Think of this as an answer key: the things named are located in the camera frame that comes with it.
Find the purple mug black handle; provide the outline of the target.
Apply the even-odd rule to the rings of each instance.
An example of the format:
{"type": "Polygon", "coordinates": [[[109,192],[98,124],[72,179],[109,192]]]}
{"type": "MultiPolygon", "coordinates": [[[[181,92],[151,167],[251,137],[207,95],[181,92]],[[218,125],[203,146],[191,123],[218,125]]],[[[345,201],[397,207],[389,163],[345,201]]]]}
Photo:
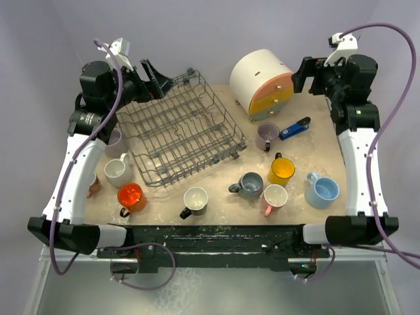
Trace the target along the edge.
{"type": "Polygon", "coordinates": [[[273,142],[278,139],[280,130],[277,125],[271,122],[261,123],[257,129],[256,145],[264,152],[269,152],[273,142]]]}

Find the yellow mug black handle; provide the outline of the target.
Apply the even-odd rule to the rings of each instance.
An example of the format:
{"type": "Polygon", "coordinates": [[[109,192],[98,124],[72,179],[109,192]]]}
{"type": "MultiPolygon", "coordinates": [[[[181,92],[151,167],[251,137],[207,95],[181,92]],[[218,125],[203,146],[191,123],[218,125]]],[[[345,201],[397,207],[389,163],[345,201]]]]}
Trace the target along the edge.
{"type": "Polygon", "coordinates": [[[277,152],[268,172],[268,181],[271,184],[286,186],[295,174],[296,168],[293,162],[277,152]]]}

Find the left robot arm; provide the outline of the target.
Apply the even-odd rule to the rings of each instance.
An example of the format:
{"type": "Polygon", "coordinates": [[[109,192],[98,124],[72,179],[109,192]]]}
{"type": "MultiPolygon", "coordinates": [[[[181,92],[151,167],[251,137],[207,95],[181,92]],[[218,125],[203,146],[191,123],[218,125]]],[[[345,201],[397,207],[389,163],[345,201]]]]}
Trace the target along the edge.
{"type": "Polygon", "coordinates": [[[65,160],[59,178],[66,179],[64,189],[57,184],[40,217],[31,217],[28,230],[45,245],[88,255],[95,249],[112,247],[120,257],[135,250],[127,229],[116,225],[85,224],[85,204],[96,166],[117,124],[111,111],[122,89],[118,109],[132,101],[149,102],[165,97],[175,86],[174,79],[161,75],[149,60],[141,62],[149,80],[143,81],[135,69],[112,69],[107,62],[94,61],[82,68],[79,77],[82,92],[68,127],[65,160]]]}

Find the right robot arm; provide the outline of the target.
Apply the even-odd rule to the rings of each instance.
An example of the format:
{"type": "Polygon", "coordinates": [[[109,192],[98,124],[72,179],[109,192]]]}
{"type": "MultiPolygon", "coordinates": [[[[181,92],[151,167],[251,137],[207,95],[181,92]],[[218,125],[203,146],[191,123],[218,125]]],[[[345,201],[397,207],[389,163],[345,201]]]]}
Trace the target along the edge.
{"type": "Polygon", "coordinates": [[[375,245],[399,228],[398,218],[388,214],[380,187],[377,145],[373,143],[381,124],[379,110],[368,97],[378,64],[362,54],[340,57],[333,66],[326,66],[325,61],[304,57],[291,79],[299,93],[311,77],[309,93],[329,101],[346,170],[346,214],[304,225],[302,234],[291,242],[300,257],[313,252],[315,244],[375,245]]]}

